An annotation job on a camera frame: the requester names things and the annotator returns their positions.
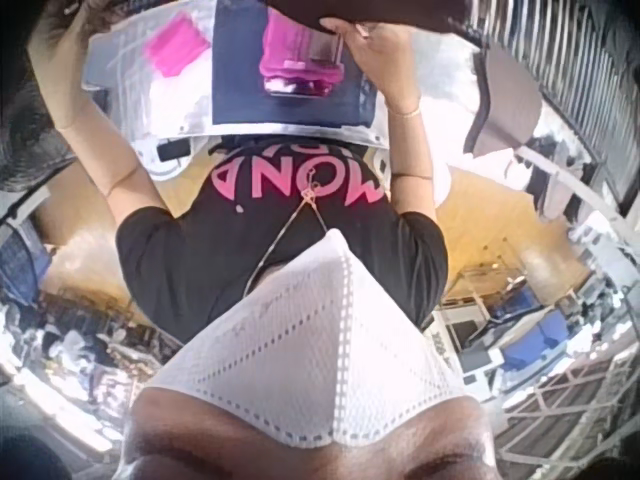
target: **person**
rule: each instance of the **person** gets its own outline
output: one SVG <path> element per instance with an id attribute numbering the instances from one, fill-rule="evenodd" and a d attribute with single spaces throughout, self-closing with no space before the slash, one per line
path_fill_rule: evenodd
<path id="1" fill-rule="evenodd" d="M 57 36 L 45 14 L 30 59 L 133 298 L 185 344 L 136 398 L 115 478 L 499 478 L 487 416 L 416 328 L 447 250 L 410 29 L 323 20 L 385 97 L 390 201 L 352 146 L 275 137 L 228 154 L 174 218 L 80 88 L 100 7 Z"/>

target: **face mask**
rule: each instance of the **face mask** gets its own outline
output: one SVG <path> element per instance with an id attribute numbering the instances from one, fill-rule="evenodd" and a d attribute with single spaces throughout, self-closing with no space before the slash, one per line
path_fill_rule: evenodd
<path id="1" fill-rule="evenodd" d="M 202 399 L 299 448 L 368 445 L 464 395 L 337 230 L 209 325 L 147 386 Z"/>

